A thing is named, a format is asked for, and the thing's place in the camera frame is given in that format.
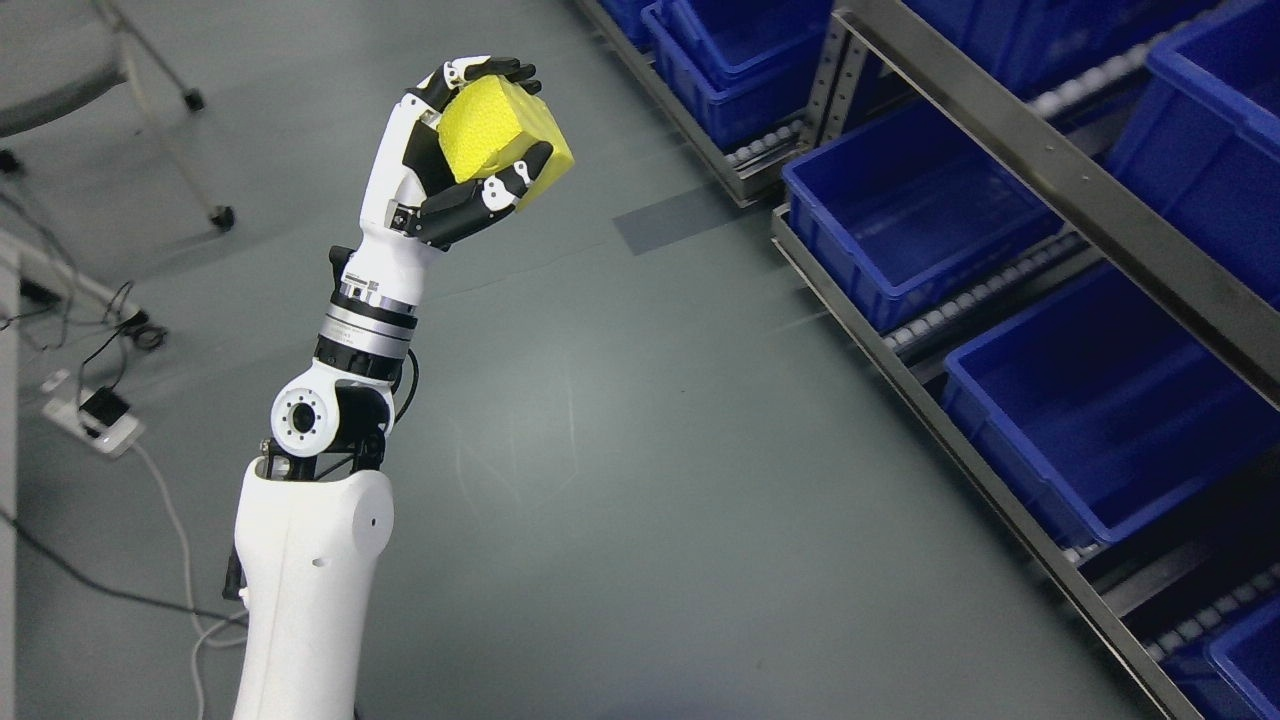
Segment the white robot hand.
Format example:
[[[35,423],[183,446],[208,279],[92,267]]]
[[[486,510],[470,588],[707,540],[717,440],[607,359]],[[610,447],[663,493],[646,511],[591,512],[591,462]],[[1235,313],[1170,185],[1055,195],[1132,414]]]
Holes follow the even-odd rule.
[[[494,225],[531,192],[553,154],[547,141],[490,176],[452,184],[440,145],[411,138],[419,131],[433,135],[458,91],[484,77],[540,94],[536,72],[515,56],[461,56],[404,91],[392,106],[364,191],[361,242],[346,264],[347,297],[421,300],[428,268],[442,255],[431,249],[451,249]]]

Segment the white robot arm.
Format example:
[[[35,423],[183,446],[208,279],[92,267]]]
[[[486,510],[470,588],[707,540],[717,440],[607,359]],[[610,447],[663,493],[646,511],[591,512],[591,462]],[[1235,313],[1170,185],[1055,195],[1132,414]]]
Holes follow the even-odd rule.
[[[390,109],[358,214],[360,242],[334,245],[332,293],[308,366],[271,402],[270,436],[244,469],[225,594],[247,610],[237,719],[352,719],[375,569],[393,532],[383,473],[398,424],[394,387],[416,361],[428,268],[517,211],[549,173],[538,140],[517,159],[458,179],[442,147],[445,110],[500,79],[541,91],[512,56],[460,56]]]

